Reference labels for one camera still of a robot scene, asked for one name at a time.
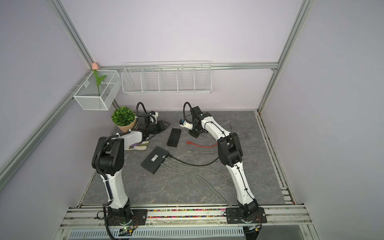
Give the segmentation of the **black ribbed network switch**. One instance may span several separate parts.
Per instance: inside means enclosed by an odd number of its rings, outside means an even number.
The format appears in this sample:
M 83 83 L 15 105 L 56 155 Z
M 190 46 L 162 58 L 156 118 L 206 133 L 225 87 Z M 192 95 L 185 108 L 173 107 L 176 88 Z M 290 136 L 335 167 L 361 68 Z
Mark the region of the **black ribbed network switch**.
M 181 129 L 172 128 L 169 139 L 167 141 L 167 146 L 176 148 L 178 146 L 181 133 Z

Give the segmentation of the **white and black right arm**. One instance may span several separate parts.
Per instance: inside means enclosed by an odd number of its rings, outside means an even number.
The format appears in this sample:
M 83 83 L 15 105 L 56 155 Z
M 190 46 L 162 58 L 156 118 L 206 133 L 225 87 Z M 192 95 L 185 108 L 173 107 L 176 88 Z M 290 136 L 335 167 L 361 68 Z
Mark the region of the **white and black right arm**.
M 220 126 L 208 112 L 202 112 L 189 102 L 183 105 L 183 118 L 180 126 L 187 128 L 189 134 L 197 138 L 202 133 L 209 133 L 217 140 L 218 157 L 221 163 L 228 169 L 237 194 L 240 215 L 239 220 L 245 223 L 258 221 L 266 223 L 264 209 L 258 204 L 248 184 L 243 168 L 243 150 L 236 133 L 231 133 Z

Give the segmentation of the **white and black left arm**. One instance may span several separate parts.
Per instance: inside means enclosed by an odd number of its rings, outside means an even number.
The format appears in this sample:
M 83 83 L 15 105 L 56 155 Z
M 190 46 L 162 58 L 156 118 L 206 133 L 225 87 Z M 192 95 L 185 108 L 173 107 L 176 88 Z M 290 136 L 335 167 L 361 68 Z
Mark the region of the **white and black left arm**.
M 128 126 L 121 128 L 122 133 L 109 137 L 101 137 L 92 159 L 92 167 L 102 178 L 105 185 L 108 201 L 103 204 L 104 219 L 106 223 L 120 221 L 120 225 L 130 225 L 135 217 L 131 210 L 128 196 L 126 195 L 122 168 L 125 163 L 124 151 L 133 145 L 143 143 L 164 130 L 171 124 L 158 120 L 159 113 L 147 112 L 139 115 L 137 104 L 134 120 Z

